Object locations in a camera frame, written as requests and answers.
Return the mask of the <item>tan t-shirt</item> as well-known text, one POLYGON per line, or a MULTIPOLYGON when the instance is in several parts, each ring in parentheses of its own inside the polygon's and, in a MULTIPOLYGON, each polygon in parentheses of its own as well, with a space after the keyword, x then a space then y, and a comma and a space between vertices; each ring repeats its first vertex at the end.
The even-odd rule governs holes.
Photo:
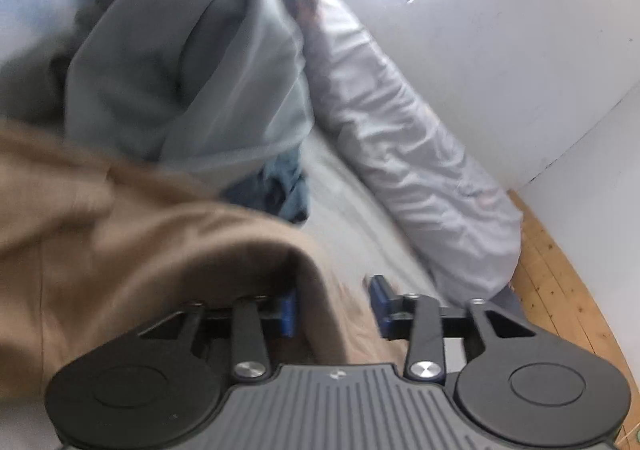
POLYGON ((399 362, 364 300, 298 228, 183 180, 1 125, 1 397, 37 398, 66 363, 190 300, 296 284, 322 364, 399 362))

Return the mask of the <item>wooden bed headboard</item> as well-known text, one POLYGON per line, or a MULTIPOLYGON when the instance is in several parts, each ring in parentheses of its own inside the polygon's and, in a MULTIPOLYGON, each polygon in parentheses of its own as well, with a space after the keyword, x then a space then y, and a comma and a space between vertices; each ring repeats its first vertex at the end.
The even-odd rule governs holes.
POLYGON ((562 249, 518 196, 509 193, 523 214, 521 256, 512 286, 526 318, 616 366, 631 389, 631 404, 616 447, 639 447, 639 389, 620 345, 587 286, 562 249))

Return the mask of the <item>dark blue garment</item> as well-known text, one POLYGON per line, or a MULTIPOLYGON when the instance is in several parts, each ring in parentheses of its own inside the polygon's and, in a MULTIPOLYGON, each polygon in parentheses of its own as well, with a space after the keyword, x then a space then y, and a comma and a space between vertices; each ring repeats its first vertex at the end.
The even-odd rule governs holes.
POLYGON ((310 197, 299 149, 270 159, 257 173, 251 173, 221 192, 228 203, 278 217, 293 225, 309 218, 310 197))

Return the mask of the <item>light grey bed sheet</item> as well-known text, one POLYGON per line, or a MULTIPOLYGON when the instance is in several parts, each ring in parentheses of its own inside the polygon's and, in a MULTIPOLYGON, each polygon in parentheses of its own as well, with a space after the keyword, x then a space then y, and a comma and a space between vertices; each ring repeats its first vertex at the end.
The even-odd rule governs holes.
POLYGON ((312 130, 300 147, 300 165, 309 189, 303 230, 326 254, 342 309, 355 318, 369 317, 366 283, 375 274, 399 294, 439 299, 405 234, 320 130, 312 130))

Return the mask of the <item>light grey rolled duvet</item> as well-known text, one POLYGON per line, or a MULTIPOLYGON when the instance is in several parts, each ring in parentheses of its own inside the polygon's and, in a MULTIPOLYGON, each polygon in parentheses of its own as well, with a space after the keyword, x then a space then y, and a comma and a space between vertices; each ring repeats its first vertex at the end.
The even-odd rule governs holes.
POLYGON ((438 292, 515 314, 522 214, 342 0, 284 0, 317 125, 405 233, 438 292))

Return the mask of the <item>grey-green hoodie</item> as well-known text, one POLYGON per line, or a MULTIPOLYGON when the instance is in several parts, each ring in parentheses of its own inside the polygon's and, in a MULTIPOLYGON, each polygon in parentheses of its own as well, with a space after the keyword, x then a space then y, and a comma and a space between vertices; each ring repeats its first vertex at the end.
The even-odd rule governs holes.
POLYGON ((215 184, 297 149, 313 124, 282 0, 114 0, 66 78, 67 139, 215 184))

